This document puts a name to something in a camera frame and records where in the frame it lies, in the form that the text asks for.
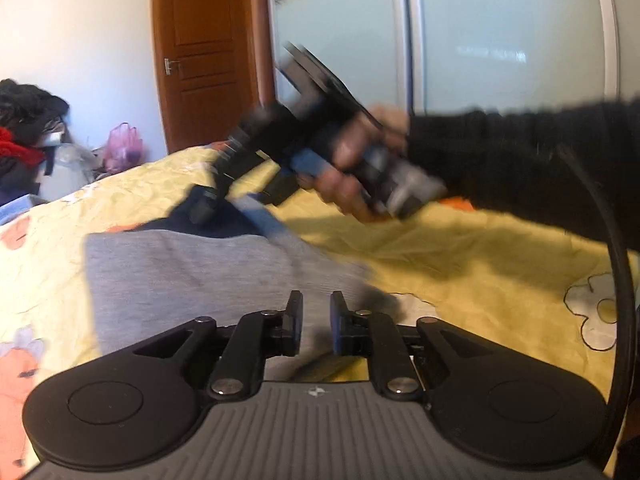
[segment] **dark blue fabric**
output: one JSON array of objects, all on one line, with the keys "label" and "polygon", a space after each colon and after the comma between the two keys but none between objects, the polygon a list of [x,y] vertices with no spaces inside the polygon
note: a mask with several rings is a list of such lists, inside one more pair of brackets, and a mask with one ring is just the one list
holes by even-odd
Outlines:
[{"label": "dark blue fabric", "polygon": [[0,188],[0,206],[13,202],[16,198],[26,195],[26,191],[19,189],[1,189]]},{"label": "dark blue fabric", "polygon": [[258,228],[231,203],[226,200],[219,206],[216,215],[204,225],[195,225],[189,220],[189,212],[200,199],[205,186],[193,186],[187,198],[180,202],[166,218],[158,218],[139,225],[132,231],[166,230],[206,238],[232,238],[240,235],[261,235]]}]

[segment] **gray ribbed surface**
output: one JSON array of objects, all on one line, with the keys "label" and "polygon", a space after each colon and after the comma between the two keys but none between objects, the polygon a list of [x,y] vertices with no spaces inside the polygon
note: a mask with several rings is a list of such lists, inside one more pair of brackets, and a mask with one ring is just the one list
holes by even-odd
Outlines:
[{"label": "gray ribbed surface", "polygon": [[556,471],[508,471],[442,439],[421,407],[393,402],[369,383],[264,383],[252,399],[220,404],[180,449],[112,473],[46,463],[29,480],[603,479],[587,463]]}]

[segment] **wooden door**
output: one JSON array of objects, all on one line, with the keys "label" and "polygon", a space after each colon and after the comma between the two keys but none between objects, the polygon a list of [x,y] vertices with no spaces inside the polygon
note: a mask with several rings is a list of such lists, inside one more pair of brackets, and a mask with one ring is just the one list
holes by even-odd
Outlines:
[{"label": "wooden door", "polygon": [[169,152],[224,139],[257,100],[250,18],[249,0],[154,0]]}]

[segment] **black circular pad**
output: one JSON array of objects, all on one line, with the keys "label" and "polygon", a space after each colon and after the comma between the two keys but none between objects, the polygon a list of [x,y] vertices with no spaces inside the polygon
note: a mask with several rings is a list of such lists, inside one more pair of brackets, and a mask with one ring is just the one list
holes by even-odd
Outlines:
[{"label": "black circular pad", "polygon": [[22,412],[37,455],[74,469],[114,470],[177,447],[200,407],[169,361],[116,352],[44,381]]},{"label": "black circular pad", "polygon": [[581,377],[511,351],[452,364],[430,391],[431,415],[466,452],[544,468],[584,457],[600,433],[604,400]]},{"label": "black circular pad", "polygon": [[101,381],[76,390],[69,397],[69,411],[87,424],[117,424],[142,407],[142,393],[135,386]]},{"label": "black circular pad", "polygon": [[515,422],[549,420],[561,404],[560,396],[551,386],[528,379],[494,386],[488,400],[495,413]]}]

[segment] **clothes pile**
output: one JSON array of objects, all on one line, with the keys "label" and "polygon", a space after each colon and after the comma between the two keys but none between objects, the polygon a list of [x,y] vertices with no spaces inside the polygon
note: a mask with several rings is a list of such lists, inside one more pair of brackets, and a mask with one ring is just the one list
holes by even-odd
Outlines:
[{"label": "clothes pile", "polygon": [[[352,308],[366,304],[390,314],[397,308],[366,284],[366,267],[332,260],[252,196],[222,203],[214,219],[195,226],[190,210],[206,189],[191,188],[166,218],[86,238],[85,273],[103,353],[197,316],[226,326],[243,314],[280,310],[289,293],[300,290],[305,303],[300,353],[271,358],[265,370],[267,380],[290,380],[332,351],[331,292],[341,290]],[[373,300],[374,294],[380,298]]]},{"label": "clothes pile", "polygon": [[0,81],[0,206],[37,194],[43,138],[60,130],[68,103],[34,85]]}]

